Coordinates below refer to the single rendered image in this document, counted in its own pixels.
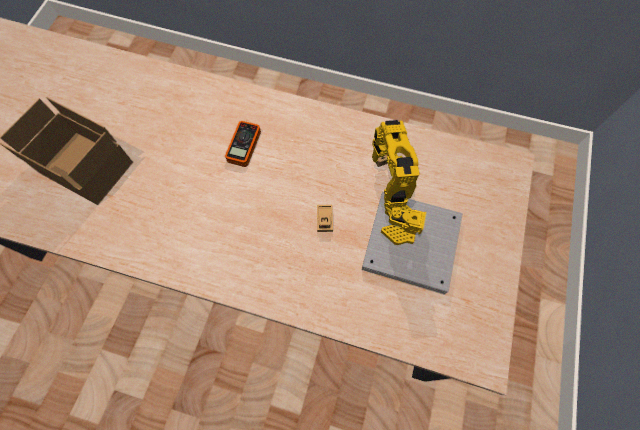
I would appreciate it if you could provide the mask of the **orange digital multimeter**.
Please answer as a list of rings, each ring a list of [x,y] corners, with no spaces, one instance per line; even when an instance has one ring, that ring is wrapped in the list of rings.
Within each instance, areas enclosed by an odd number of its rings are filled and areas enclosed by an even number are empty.
[[[227,162],[247,167],[260,133],[259,125],[240,121],[225,154]]]

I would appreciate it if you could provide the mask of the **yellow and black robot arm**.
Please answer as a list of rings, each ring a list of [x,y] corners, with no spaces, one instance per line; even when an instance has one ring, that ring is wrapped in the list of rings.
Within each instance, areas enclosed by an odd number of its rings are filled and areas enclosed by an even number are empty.
[[[374,138],[376,146],[386,145],[387,162],[395,169],[393,178],[384,189],[385,214],[390,216],[391,225],[382,227],[381,233],[394,245],[413,244],[416,233],[422,228],[424,218],[424,212],[412,210],[406,205],[417,187],[416,181],[420,175],[417,155],[410,145],[403,121],[382,122],[375,129]],[[396,159],[397,153],[406,157]]]

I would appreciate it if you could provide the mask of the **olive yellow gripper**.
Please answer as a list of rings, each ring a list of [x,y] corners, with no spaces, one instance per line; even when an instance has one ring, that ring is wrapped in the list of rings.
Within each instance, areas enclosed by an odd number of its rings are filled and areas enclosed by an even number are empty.
[[[377,145],[377,146],[376,146],[376,145],[375,145],[375,139],[373,139],[372,145],[373,145],[373,148],[374,148],[374,150],[373,150],[373,154],[372,154],[372,159],[373,159],[373,161],[374,161],[374,162],[377,162],[379,157],[383,157],[383,156],[385,156],[385,155],[387,154],[387,149],[386,149],[386,146],[385,146],[385,145]],[[397,159],[397,158],[402,158],[402,156],[399,156],[399,157],[398,157],[398,155],[397,155],[397,154],[396,154],[396,156],[395,156],[395,157],[396,157],[396,159]],[[388,163],[388,162],[387,162],[387,163]],[[389,163],[388,163],[388,166],[389,166],[389,170],[390,170],[391,176],[393,176],[393,173],[394,173],[394,170],[395,170],[395,169],[393,169],[393,168],[389,165]]]

